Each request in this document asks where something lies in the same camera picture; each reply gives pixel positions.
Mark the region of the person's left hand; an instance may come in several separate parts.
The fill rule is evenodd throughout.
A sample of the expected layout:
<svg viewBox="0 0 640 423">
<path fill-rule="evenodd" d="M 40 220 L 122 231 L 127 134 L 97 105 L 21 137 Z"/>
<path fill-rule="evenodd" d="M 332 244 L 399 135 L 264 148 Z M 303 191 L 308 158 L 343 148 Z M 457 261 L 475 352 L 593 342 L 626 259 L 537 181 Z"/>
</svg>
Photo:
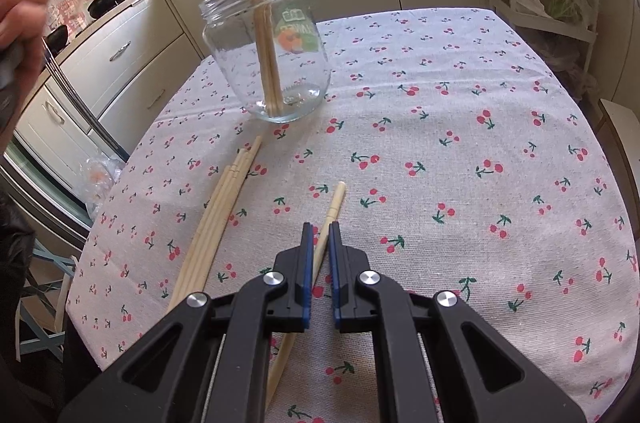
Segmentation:
<svg viewBox="0 0 640 423">
<path fill-rule="evenodd" d="M 1 0 L 1 48 L 13 43 L 23 46 L 23 60 L 17 67 L 17 81 L 32 86 L 43 61 L 41 44 L 49 0 Z"/>
</svg>

